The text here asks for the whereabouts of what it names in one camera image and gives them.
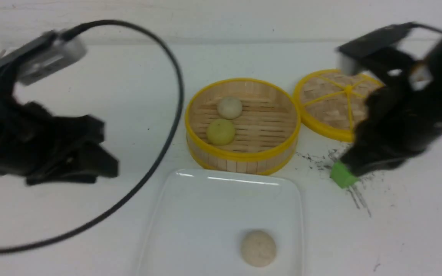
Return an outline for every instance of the yellow steamer rim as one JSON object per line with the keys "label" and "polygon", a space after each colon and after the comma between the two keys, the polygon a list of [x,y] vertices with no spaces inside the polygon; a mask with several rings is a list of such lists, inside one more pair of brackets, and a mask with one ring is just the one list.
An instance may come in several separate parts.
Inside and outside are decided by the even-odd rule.
{"label": "yellow steamer rim", "polygon": [[[219,100],[235,96],[242,101],[242,115],[232,122],[235,139],[225,146],[208,143],[205,131],[220,118]],[[193,159],[203,168],[268,175],[293,156],[301,118],[294,99],[263,80],[221,80],[201,89],[185,113],[186,139]]]}
{"label": "yellow steamer rim", "polygon": [[364,100],[382,86],[373,77],[346,76],[338,69],[321,70],[305,76],[294,89],[301,121],[328,138],[353,142],[353,129],[366,119]]}

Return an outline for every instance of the dough ball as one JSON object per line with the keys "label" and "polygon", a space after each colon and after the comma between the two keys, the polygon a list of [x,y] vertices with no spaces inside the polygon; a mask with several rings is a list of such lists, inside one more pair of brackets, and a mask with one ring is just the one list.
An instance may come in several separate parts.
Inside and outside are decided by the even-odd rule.
{"label": "dough ball", "polygon": [[228,145],[235,138],[235,126],[226,119],[216,119],[207,127],[207,140],[216,146]]}
{"label": "dough ball", "polygon": [[265,267],[274,261],[277,250],[274,239],[264,231],[252,231],[242,241],[242,258],[254,267]]}
{"label": "dough ball", "polygon": [[228,120],[238,118],[242,109],[242,101],[232,96],[224,97],[218,103],[218,114]]}

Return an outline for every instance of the white table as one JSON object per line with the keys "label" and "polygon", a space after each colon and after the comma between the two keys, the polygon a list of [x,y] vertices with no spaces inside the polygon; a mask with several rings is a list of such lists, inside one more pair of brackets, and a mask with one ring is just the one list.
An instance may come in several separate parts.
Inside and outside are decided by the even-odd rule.
{"label": "white table", "polygon": [[[304,75],[335,68],[339,42],[174,45],[186,100],[203,86],[230,77],[254,77],[292,93]],[[430,42],[409,42],[415,54]],[[95,185],[26,187],[0,178],[0,246],[60,234],[105,211],[144,175],[172,123],[177,91],[156,46],[89,47],[84,60],[37,84],[18,87],[22,101],[37,100],[59,115],[91,113],[107,122],[105,147],[121,161],[121,175]],[[355,193],[328,177],[331,151],[345,143],[306,127],[297,154],[275,176],[304,193],[308,276],[442,275],[442,138],[421,157],[390,172],[376,172]],[[173,170],[198,168],[186,150],[183,122],[163,163],[120,211],[93,229],[40,250],[0,257],[0,275],[134,275],[159,184]]]}

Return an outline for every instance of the white wall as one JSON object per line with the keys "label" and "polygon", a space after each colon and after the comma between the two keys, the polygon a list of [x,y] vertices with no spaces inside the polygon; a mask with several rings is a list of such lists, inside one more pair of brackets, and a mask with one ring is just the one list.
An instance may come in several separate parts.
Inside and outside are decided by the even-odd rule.
{"label": "white wall", "polygon": [[[19,45],[52,28],[122,19],[170,42],[233,43],[349,39],[389,23],[442,28],[441,0],[0,0],[0,46]],[[100,28],[98,44],[134,43],[135,35]],[[416,38],[434,38],[420,32]]]}

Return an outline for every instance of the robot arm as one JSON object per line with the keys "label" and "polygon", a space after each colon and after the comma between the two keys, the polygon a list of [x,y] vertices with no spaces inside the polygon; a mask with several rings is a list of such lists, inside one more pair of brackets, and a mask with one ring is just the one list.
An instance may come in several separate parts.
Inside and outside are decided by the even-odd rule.
{"label": "robot arm", "polygon": [[331,177],[340,187],[370,171],[399,167],[442,135],[442,40],[422,61],[395,48],[418,26],[387,26],[337,49],[344,73],[367,69],[385,84],[365,101],[368,118],[356,126],[354,144],[333,167]]}
{"label": "robot arm", "polygon": [[117,159],[100,147],[104,122],[90,115],[55,117],[13,97],[16,82],[33,84],[85,54],[77,37],[67,41],[51,31],[0,59],[0,175],[23,176],[28,185],[118,175]]}

